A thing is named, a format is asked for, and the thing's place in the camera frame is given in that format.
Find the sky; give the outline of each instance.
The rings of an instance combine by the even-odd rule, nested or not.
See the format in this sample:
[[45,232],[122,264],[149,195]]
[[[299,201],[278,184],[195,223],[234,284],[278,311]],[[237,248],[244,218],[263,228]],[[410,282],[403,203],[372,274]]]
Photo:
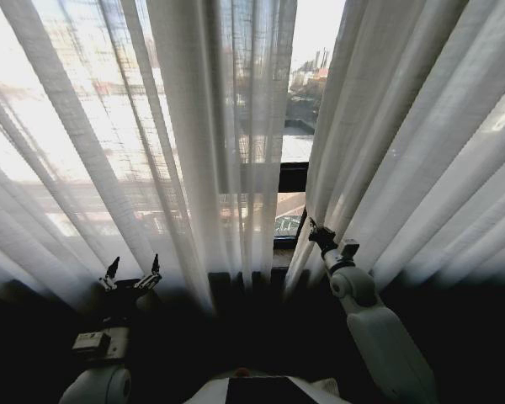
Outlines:
[[314,59],[316,51],[324,47],[332,54],[344,1],[298,0],[291,70]]

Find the black panel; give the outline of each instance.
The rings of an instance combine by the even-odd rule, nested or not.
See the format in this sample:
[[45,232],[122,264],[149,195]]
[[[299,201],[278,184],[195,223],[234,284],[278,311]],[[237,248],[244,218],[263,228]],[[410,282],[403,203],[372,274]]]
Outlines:
[[228,380],[226,404],[316,403],[286,377],[250,377]]
[[309,162],[280,163],[279,192],[305,192]]

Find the curtain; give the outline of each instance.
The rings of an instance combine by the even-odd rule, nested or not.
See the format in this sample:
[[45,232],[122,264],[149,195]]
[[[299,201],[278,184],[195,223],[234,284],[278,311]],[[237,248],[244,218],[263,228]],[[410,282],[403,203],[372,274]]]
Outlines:
[[268,277],[295,6],[0,0],[0,297]]
[[[505,1],[346,2],[306,208],[380,289],[505,282]],[[308,226],[287,294],[324,273]]]

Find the dark floor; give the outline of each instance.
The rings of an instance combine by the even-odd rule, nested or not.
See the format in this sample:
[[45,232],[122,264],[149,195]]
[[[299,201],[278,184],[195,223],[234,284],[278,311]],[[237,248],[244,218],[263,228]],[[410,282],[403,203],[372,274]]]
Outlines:
[[[185,299],[155,303],[136,323],[134,402],[182,402],[211,376],[239,366],[307,380],[335,377],[353,403],[386,402],[327,283],[300,287],[282,304],[283,277],[274,271],[270,287],[256,279],[246,295],[225,274],[212,274],[216,319]],[[22,304],[0,301],[1,402],[57,402],[80,371],[69,348],[89,322],[18,284],[7,287]],[[382,297],[431,364],[441,402],[505,402],[505,287],[409,290],[394,282]]]

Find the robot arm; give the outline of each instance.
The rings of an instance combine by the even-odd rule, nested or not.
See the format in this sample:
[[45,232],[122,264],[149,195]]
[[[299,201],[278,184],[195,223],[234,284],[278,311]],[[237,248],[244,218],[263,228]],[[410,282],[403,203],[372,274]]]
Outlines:
[[433,372],[400,318],[378,296],[373,278],[356,268],[355,240],[339,253],[335,233],[311,220],[309,240],[322,250],[332,293],[346,311],[348,328],[376,385],[398,402],[436,403]]
[[[110,264],[107,269],[107,274],[104,278],[99,278],[99,283],[104,287],[106,291],[118,289],[118,285],[114,282],[116,276],[116,271],[118,271],[118,264],[120,263],[120,257],[117,257],[113,263]],[[146,293],[148,290],[153,289],[153,287],[161,280],[161,275],[159,274],[159,254],[155,254],[153,260],[153,265],[151,266],[151,274],[145,275],[144,278],[139,280],[133,285],[133,288]]]

